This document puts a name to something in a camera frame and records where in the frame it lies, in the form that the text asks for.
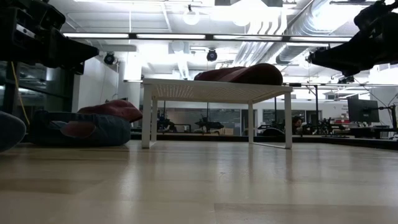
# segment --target cable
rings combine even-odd
[[[397,96],[398,96],[398,93],[395,94],[395,95],[392,97],[392,99],[391,99],[390,102],[388,103],[388,106],[390,106],[391,102],[392,102]]]
[[[360,85],[362,85],[362,83],[360,83],[356,78],[354,78],[354,80],[355,80],[356,82],[358,82]],[[368,91],[370,95],[372,95],[373,97],[375,97],[375,99],[377,99],[378,101],[380,101],[381,104],[383,104],[385,107],[388,107],[388,106],[387,106],[385,103],[383,103],[377,96],[375,96],[373,93],[371,93],[370,90],[368,90],[364,85],[363,85],[362,87],[363,87],[366,91]],[[391,120],[391,124],[392,124],[393,122],[392,122],[391,112],[390,112],[389,109],[387,109],[387,112],[388,112],[388,114],[389,114],[389,116],[390,116],[390,120]]]
[[[112,100],[114,96],[118,96],[119,97],[119,79],[120,79],[120,75],[119,75],[119,62],[116,64],[116,73],[118,74],[118,80],[116,81],[116,92],[114,93],[114,95],[112,96]]]
[[[104,84],[105,84],[105,77],[106,77],[106,65],[104,65],[104,79],[102,80],[102,89],[101,89],[101,96],[99,97],[99,103],[102,104],[101,100],[102,100],[102,93],[104,92]]]
[[[27,122],[28,126],[30,126],[30,121],[29,121],[29,118],[26,115],[26,111],[25,111],[24,103],[22,102],[21,94],[19,94],[19,85],[18,85],[17,74],[15,72],[14,62],[11,62],[11,67],[12,67],[12,74],[14,75],[14,79],[15,79],[15,86],[16,86],[16,88],[18,90],[19,102],[21,103],[22,111],[24,112],[24,116],[25,116],[26,122]]]

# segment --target glass wall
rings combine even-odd
[[[292,110],[292,117],[298,116],[303,119],[303,122],[312,123],[316,122],[314,118],[317,117],[317,112],[312,110]],[[285,119],[285,111],[276,111],[277,123],[283,123]],[[322,118],[322,111],[319,111],[319,118]],[[275,110],[263,110],[262,111],[262,122],[265,124],[272,124],[275,121]]]
[[[37,110],[72,110],[74,74],[39,64],[14,62],[17,89],[14,72],[7,69],[11,66],[8,63],[0,62],[1,111],[17,116],[28,125],[27,119],[31,121]]]
[[[163,116],[164,108],[159,108],[159,116]],[[166,117],[173,122],[178,133],[202,133],[200,124],[205,124],[203,118],[211,122],[211,133],[222,135],[239,135],[241,132],[240,110],[199,108],[166,108]]]

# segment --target dark red cushion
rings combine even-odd
[[[202,72],[194,80],[263,85],[281,85],[283,83],[279,69],[268,63]]]

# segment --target fluorescent light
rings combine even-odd
[[[323,43],[286,43],[286,45],[294,47],[329,47],[329,44]]]
[[[200,34],[137,34],[138,39],[205,39]]]
[[[351,40],[350,37],[291,37],[289,39],[293,42],[321,42],[321,43],[345,43]]]
[[[138,82],[142,83],[142,80],[123,80],[124,82]]]
[[[74,0],[75,2],[103,2],[103,3],[144,3],[144,4],[159,4],[159,3],[174,3],[174,4],[183,4],[186,2],[189,3],[201,3],[200,1],[159,1],[159,0]]]
[[[257,41],[281,41],[282,37],[271,35],[214,35],[215,40],[257,40]]]
[[[209,50],[208,47],[202,47],[202,46],[190,46],[189,51],[195,51],[197,52],[207,52]]]
[[[284,4],[282,5],[283,8],[285,9],[291,9],[297,6],[296,2],[284,2]]]
[[[113,38],[113,39],[127,39],[129,34],[95,34],[95,33],[64,33],[65,37],[71,38],[91,38],[91,39],[102,39],[102,38]]]

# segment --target desk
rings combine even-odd
[[[144,111],[142,119],[142,148],[150,148],[156,142],[157,125],[157,102],[166,101],[189,101],[205,103],[238,103],[246,104],[249,108],[249,130],[253,130],[253,104],[268,100],[280,95],[285,96],[285,122],[292,123],[292,98],[293,88],[290,86],[253,85],[226,82],[204,82],[189,80],[163,80],[145,78],[144,84]],[[285,146],[292,148],[292,126],[286,125]],[[249,144],[260,144],[254,142],[253,132],[249,132]]]
[[[351,134],[356,138],[376,138],[380,139],[380,133],[382,132],[398,132],[398,129],[394,128],[377,128],[377,127],[357,127],[350,128]]]

